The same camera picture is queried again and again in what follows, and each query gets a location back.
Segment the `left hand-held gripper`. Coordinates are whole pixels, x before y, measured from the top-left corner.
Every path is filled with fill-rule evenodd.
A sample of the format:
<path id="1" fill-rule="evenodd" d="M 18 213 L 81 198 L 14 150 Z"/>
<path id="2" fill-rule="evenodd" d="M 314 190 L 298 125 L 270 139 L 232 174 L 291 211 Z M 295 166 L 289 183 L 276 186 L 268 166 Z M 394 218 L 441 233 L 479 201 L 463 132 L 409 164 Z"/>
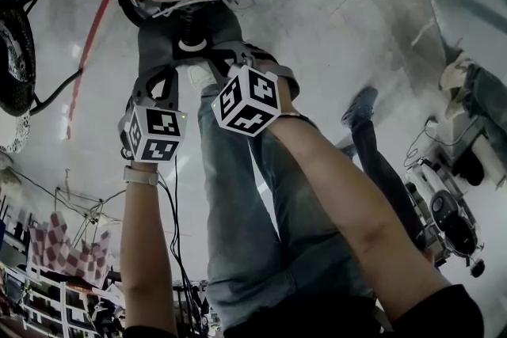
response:
<path id="1" fill-rule="evenodd" d="M 171 66 L 156 66 L 139 75 L 118 123 L 120 153 L 125 160 L 173 160 L 184 140 L 188 118 L 178 109 L 178 85 L 177 70 Z"/>

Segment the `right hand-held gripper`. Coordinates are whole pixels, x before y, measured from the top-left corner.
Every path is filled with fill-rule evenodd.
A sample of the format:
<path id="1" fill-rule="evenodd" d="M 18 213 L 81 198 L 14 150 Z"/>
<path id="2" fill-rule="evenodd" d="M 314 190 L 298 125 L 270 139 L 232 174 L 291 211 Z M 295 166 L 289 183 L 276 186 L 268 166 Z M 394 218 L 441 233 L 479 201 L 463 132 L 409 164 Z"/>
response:
<path id="1" fill-rule="evenodd" d="M 208 62 L 221 88 L 211 107 L 218 125 L 228 131 L 255 137 L 281 115 L 279 78 L 287 80 L 292 98 L 299 96 L 292 69 L 251 44 L 218 44 Z"/>

